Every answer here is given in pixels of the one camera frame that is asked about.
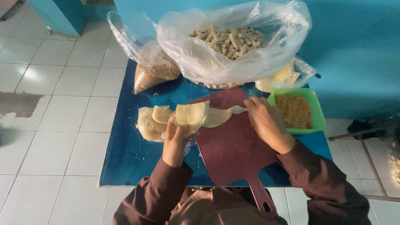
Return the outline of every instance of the maroon cutting board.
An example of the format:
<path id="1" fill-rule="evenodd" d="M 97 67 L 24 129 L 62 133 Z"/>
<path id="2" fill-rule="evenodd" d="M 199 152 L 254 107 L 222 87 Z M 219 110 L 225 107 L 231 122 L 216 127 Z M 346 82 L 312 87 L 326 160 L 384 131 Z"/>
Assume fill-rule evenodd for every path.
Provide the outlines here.
<path id="1" fill-rule="evenodd" d="M 228 109 L 235 105 L 245 108 L 243 101 L 246 99 L 240 88 L 231 88 L 187 104 L 209 100 L 213 108 Z M 248 112 L 233 114 L 226 123 L 213 128 L 201 127 L 199 131 L 196 142 L 211 180 L 218 186 L 225 186 L 238 179 L 245 180 L 261 215 L 273 220 L 276 208 L 258 173 L 263 167 L 275 162 L 275 151 L 257 135 L 251 126 Z"/>

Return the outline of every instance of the cutting board handle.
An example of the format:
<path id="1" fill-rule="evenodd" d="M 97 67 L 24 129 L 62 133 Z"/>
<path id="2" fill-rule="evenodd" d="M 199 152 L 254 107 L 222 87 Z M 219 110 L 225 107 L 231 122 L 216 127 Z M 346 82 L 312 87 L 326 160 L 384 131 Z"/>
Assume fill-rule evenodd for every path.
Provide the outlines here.
<path id="1" fill-rule="evenodd" d="M 256 201 L 258 210 L 260 211 L 262 217 L 267 220 L 274 220 L 277 216 L 276 207 L 271 197 L 268 195 L 267 190 L 262 185 L 258 175 L 254 177 L 248 177 L 245 180 L 250 186 L 254 200 Z"/>

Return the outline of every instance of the hand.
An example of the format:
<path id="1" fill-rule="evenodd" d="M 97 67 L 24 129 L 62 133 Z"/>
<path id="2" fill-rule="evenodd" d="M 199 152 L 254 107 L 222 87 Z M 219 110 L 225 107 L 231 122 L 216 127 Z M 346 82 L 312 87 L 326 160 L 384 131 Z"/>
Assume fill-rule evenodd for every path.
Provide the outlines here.
<path id="1" fill-rule="evenodd" d="M 164 140 L 164 149 L 162 150 L 162 160 L 170 167 L 180 168 L 183 163 L 184 149 L 186 144 L 193 139 L 196 135 L 199 134 L 197 132 L 194 135 L 191 135 L 188 138 L 184 138 L 183 135 L 187 129 L 186 126 L 178 126 L 175 127 L 173 122 L 168 122 L 167 130 L 165 132 L 165 140 Z"/>
<path id="2" fill-rule="evenodd" d="M 280 154 L 290 152 L 296 140 L 283 124 L 281 111 L 271 106 L 267 99 L 251 97 L 244 100 L 251 124 L 260 138 Z"/>

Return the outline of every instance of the brown robe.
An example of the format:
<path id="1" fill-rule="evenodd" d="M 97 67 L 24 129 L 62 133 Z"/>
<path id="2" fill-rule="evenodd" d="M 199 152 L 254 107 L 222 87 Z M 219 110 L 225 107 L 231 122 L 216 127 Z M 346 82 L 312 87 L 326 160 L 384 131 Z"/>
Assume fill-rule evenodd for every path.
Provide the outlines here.
<path id="1" fill-rule="evenodd" d="M 371 224 L 367 199 L 331 160 L 312 153 L 298 140 L 290 152 L 277 154 L 277 158 L 292 185 L 303 188 L 311 198 L 307 201 L 308 224 Z M 286 224 L 281 217 L 262 219 L 254 200 L 246 199 L 249 188 L 239 193 L 221 187 L 195 193 L 186 188 L 192 173 L 185 163 L 172 168 L 160 159 L 151 176 L 142 178 L 121 202 L 113 224 Z"/>

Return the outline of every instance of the white tile floor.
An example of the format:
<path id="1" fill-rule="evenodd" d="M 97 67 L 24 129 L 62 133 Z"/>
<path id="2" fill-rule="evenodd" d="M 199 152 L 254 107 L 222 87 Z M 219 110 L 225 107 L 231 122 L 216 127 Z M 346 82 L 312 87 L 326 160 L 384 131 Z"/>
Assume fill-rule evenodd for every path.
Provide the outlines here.
<path id="1" fill-rule="evenodd" d="M 0 225 L 111 224 L 131 187 L 97 187 L 127 57 L 107 23 L 78 39 L 51 35 L 28 5 L 0 22 L 0 91 L 43 94 L 30 118 L 0 115 Z M 350 120 L 327 119 L 326 137 Z M 360 143 L 329 142 L 334 162 L 360 193 L 382 195 Z M 380 140 L 367 140 L 388 195 L 400 197 Z M 298 188 L 270 188 L 289 224 L 307 224 Z M 372 224 L 398 224 L 400 203 L 370 200 Z"/>

